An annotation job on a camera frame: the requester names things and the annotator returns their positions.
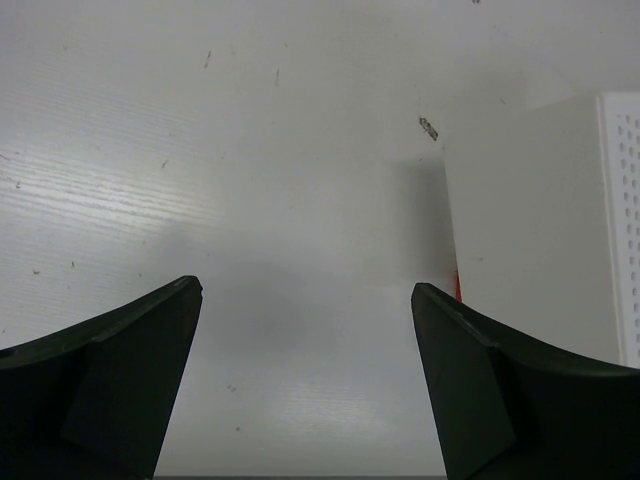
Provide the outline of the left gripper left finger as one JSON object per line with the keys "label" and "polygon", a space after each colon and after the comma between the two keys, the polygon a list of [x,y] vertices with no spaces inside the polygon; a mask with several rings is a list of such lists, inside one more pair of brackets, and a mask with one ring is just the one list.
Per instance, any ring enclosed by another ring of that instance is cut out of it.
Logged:
{"label": "left gripper left finger", "polygon": [[2,349],[2,478],[153,478],[201,305],[183,276]]}

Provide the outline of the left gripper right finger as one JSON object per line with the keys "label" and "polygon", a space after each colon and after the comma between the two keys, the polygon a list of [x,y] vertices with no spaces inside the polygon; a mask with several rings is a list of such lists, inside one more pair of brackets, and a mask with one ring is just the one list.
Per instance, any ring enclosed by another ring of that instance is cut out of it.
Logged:
{"label": "left gripper right finger", "polygon": [[635,479],[639,373],[419,283],[411,310],[450,479]]}

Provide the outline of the white perforated plastic bin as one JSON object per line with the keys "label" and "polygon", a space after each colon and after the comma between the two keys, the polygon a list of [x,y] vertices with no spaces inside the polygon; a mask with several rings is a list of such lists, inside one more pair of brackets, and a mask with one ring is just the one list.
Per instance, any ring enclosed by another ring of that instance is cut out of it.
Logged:
{"label": "white perforated plastic bin", "polygon": [[639,96],[577,96],[461,132],[444,162],[462,301],[639,364]]}

